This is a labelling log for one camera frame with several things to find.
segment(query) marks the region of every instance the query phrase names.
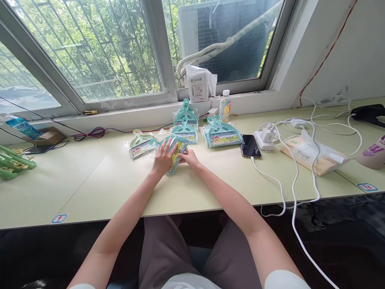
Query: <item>window glass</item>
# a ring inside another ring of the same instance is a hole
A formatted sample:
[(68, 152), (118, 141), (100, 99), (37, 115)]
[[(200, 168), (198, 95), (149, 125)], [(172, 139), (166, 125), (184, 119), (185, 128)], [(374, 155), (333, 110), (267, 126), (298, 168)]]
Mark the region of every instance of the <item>window glass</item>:
[[(197, 62), (198, 55), (186, 64), (192, 62), (195, 66), (217, 74), (218, 83), (261, 77), (283, 1), (162, 2), (175, 71), (178, 62), (184, 57), (212, 44), (225, 43), (222, 47), (212, 50), (210, 54), (213, 54), (213, 57), (206, 55)], [(179, 87), (182, 84), (178, 79), (182, 74), (175, 73)]]
[(8, 0), (85, 103), (162, 92), (140, 0)]
[[(0, 96), (29, 110), (61, 106), (1, 42)], [(0, 98), (0, 112), (21, 111), (23, 109)]]

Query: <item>desk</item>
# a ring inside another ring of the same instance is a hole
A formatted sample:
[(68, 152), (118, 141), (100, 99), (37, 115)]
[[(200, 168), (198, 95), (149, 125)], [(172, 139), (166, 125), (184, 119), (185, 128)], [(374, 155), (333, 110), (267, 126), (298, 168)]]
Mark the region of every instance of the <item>desk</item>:
[[(365, 104), (379, 102), (385, 102), (385, 100), (364, 101)], [(360, 105), (363, 104), (360, 102), (354, 104), (354, 106)], [(263, 123), (285, 120), (294, 116), (308, 117), (310, 114), (311, 110), (301, 112), (283, 110), (236, 116), (232, 117), (232, 121), (240, 133), (252, 134)], [(365, 123), (352, 122), (352, 125), (363, 134), (362, 149), (377, 140), (383, 133), (381, 129), (368, 129), (370, 125)], [(283, 127), (280, 128), (280, 132), (284, 137), (293, 135)], [(37, 155), (37, 168), (12, 181), (0, 182), (0, 229), (46, 225), (57, 214), (68, 214), (63, 223), (112, 218), (140, 185), (152, 166), (144, 158), (131, 160), (123, 142), (132, 138), (132, 134), (112, 132), (100, 139), (71, 141), (65, 148)], [(328, 133), (323, 133), (320, 129), (317, 129), (316, 138), (345, 153), (353, 152), (358, 145), (357, 136), (341, 136), (341, 143), (336, 144)], [(341, 149), (348, 146), (351, 146), (348, 151)], [(199, 144), (189, 147), (195, 151), (205, 166), (238, 190), (252, 205), (281, 202), (278, 184), (260, 175), (254, 169), (250, 159), (241, 156), (238, 145), (209, 149), (199, 133)], [(269, 153), (262, 152), (262, 160), (256, 160), (256, 165), (263, 172), (278, 178), (284, 187), (285, 200), (293, 201), (291, 185), (295, 176), (295, 166), (290, 157), (278, 149)], [(361, 180), (359, 179), (361, 171), (366, 168), (358, 164), (356, 166), (359, 166), (359, 170), (357, 167), (353, 169), (342, 167), (338, 172), (317, 177), (322, 198), (362, 195), (364, 192), (346, 177), (350, 172), (350, 174), (354, 173), (351, 178), (356, 178), (355, 183)], [(296, 185), (297, 199), (302, 201), (315, 198), (311, 171), (301, 165), (299, 168), (300, 176)], [(375, 181), (381, 182), (382, 185), (378, 185), (378, 188), (385, 191), (385, 181), (381, 172), (383, 171), (368, 169), (367, 175), (373, 175)], [(149, 200), (143, 216), (220, 208), (216, 199), (188, 165), (182, 164), (178, 166), (173, 176), (163, 177)]]
[[(353, 107), (359, 107), (359, 106), (370, 105), (370, 104), (385, 105), (385, 98), (374, 98), (369, 100), (355, 101), (353, 103)], [(303, 118), (310, 118), (311, 113), (312, 113), (312, 110), (305, 110), (305, 111), (298, 112), (298, 115)], [(329, 112), (325, 110), (317, 110), (314, 115), (328, 114), (328, 113), (333, 114), (333, 112)], [(334, 119), (332, 121), (319, 120), (322, 118), (316, 118), (314, 119), (314, 121), (317, 124), (328, 124), (333, 122), (347, 124), (348, 115), (349, 114), (345, 114), (343, 117)], [(365, 122), (355, 121), (352, 118), (350, 120), (350, 123), (355, 129), (357, 129), (361, 133), (361, 136), (363, 138), (362, 147), (357, 154), (352, 156), (353, 158), (356, 157), (360, 152), (364, 151), (369, 146), (374, 144), (380, 137), (385, 135), (385, 129), (382, 127), (368, 124)], [(324, 128), (329, 131), (333, 131), (341, 134), (347, 134), (352, 131), (351, 129), (340, 125), (325, 126)], [(300, 130), (297, 130), (293, 127), (291, 127), (290, 130), (300, 132)], [(284, 128), (280, 128), (280, 132), (285, 137), (289, 137), (293, 135), (292, 132), (288, 132)], [(359, 137), (357, 134), (352, 136), (339, 136), (339, 135), (330, 134), (322, 129), (317, 128), (315, 137), (317, 141), (329, 147), (332, 147), (340, 152), (343, 152), (346, 155), (353, 153), (359, 145)], [(370, 169), (358, 164), (355, 160), (350, 160), (347, 164), (342, 166), (340, 169), (336, 170), (336, 172), (342, 177), (349, 180), (353, 185), (369, 183), (377, 188), (377, 190), (373, 192), (385, 192), (385, 177), (384, 177), (385, 169), (381, 169), (381, 170)]]

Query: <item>hand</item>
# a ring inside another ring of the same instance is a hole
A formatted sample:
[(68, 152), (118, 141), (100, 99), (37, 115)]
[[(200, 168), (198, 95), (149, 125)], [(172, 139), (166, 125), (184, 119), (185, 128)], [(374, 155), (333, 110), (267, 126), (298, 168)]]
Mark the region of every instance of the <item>hand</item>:
[(189, 166), (196, 167), (200, 164), (195, 153), (191, 149), (186, 149), (184, 154), (178, 154), (178, 157), (181, 158), (179, 163), (187, 163)]
[(168, 139), (168, 142), (166, 143), (166, 140), (163, 140), (162, 145), (158, 146), (158, 149), (156, 150), (156, 155), (154, 159), (154, 164), (152, 166), (152, 171), (159, 176), (163, 176), (171, 167), (171, 159), (174, 153), (176, 152), (177, 145), (175, 145), (170, 152), (168, 150), (170, 149), (172, 137)]

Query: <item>water bottle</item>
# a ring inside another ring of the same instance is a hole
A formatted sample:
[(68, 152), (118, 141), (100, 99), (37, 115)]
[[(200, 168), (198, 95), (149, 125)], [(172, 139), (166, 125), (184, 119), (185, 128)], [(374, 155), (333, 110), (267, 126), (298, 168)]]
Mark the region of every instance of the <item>water bottle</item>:
[(219, 104), (219, 115), (222, 118), (222, 122), (229, 122), (230, 106), (231, 106), (230, 90), (224, 90), (223, 97), (221, 98), (221, 102)]
[(13, 127), (14, 129), (18, 130), (19, 132), (33, 140), (37, 139), (40, 135), (42, 135), (41, 132), (31, 126), (27, 121), (12, 114), (0, 113), (0, 120), (5, 121), (7, 125)]

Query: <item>person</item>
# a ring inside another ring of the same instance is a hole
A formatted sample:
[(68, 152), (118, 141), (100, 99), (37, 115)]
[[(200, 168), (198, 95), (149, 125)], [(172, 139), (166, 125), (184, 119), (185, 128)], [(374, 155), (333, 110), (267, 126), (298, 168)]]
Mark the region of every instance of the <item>person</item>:
[[(137, 224), (156, 185), (169, 170), (176, 146), (158, 146), (140, 187), (108, 222), (72, 279), (71, 289), (105, 289), (120, 248)], [(274, 231), (236, 190), (202, 165), (194, 151), (178, 154), (216, 197), (229, 221), (201, 275), (191, 264), (181, 232), (170, 216), (147, 217), (139, 289), (309, 289)]]

